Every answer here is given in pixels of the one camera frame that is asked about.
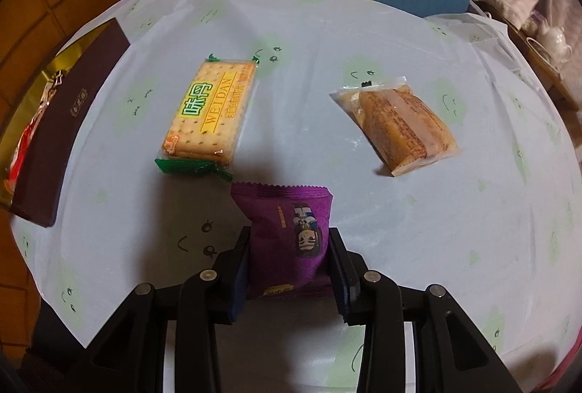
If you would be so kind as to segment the purple snack packet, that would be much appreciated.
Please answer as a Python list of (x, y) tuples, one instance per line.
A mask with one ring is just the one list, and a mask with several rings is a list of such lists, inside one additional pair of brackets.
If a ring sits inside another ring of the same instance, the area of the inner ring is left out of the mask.
[(250, 296), (276, 297), (324, 286), (332, 195), (324, 186), (235, 182), (231, 196), (251, 222)]

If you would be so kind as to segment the light blue smiley tablecloth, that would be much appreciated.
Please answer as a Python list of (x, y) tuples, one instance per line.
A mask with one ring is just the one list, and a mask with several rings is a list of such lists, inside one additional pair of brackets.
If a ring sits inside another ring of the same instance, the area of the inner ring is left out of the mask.
[[(121, 0), (104, 19), (129, 48), (81, 126), (56, 222), (11, 222), (40, 294), (82, 344), (137, 284), (208, 268), (245, 222), (224, 180), (155, 163), (195, 72), (215, 56), (259, 57), (236, 179), (326, 187), (346, 246), (401, 285), (450, 290), (524, 391), (574, 346), (581, 172), (499, 23), (425, 20), (370, 0)], [(459, 155), (389, 175), (331, 97), (359, 74), (405, 78)]]

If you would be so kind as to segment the green yellow cracker packet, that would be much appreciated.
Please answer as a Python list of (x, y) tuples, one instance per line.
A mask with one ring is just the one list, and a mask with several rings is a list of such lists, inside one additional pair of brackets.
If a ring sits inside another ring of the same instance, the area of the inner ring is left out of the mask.
[(167, 175), (218, 175), (231, 181), (233, 162), (259, 58), (200, 65), (165, 135), (156, 165)]

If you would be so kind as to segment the clear wafer cake packet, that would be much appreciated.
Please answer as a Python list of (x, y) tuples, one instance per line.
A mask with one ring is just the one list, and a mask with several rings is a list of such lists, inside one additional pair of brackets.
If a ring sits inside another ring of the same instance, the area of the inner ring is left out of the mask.
[(448, 125), (403, 76), (343, 87), (330, 97), (358, 125), (393, 177), (460, 154)]

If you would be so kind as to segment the gold metal tin box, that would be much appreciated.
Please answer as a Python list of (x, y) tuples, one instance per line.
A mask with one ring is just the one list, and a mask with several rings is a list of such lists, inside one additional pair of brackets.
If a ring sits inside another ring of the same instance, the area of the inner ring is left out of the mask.
[[(1, 205), (36, 225), (56, 221), (66, 168), (81, 125), (112, 69), (129, 48), (117, 20), (111, 19), (85, 33), (47, 63), (33, 79), (1, 133)], [(48, 79), (66, 71), (39, 121), (11, 195), (4, 179), (18, 141), (39, 107)]]

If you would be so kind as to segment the red white candy wrapper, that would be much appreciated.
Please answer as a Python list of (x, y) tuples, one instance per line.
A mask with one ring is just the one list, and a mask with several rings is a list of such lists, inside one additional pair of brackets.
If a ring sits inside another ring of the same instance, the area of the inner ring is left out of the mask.
[(26, 158), (26, 153), (29, 150), (29, 145), (32, 142), (32, 137), (36, 132), (36, 128), (39, 126), (39, 121), (43, 118), (46, 108), (48, 108), (52, 98), (55, 96), (57, 89), (62, 85), (63, 77), (66, 74), (66, 71), (58, 70), (48, 79), (43, 88), (43, 94), (40, 97), (39, 107), (26, 125), (18, 141), (9, 165), (8, 175), (4, 179), (4, 186), (11, 195), (15, 192), (17, 180)]

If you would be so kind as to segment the wooden side shelf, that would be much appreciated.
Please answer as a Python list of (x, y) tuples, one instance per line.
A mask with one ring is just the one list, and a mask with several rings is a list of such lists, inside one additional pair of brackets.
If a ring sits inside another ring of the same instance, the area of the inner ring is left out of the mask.
[[(509, 37), (525, 56), (542, 81), (572, 137), (575, 146), (581, 144), (581, 4), (560, 2), (557, 8), (546, 3), (527, 5), (523, 11), (503, 6), (498, 0), (478, 0), (475, 4), (496, 20), (508, 25)], [(572, 47), (570, 61), (559, 70), (551, 67), (527, 42), (540, 22), (564, 29), (567, 44)]]

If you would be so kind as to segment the white teapot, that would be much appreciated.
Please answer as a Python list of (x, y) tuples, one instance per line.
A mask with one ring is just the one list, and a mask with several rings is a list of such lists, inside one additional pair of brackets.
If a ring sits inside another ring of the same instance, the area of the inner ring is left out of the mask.
[(527, 42), (551, 67), (559, 70), (570, 61), (572, 47), (567, 44), (564, 29), (551, 27), (546, 21), (540, 22), (533, 37), (527, 37)]

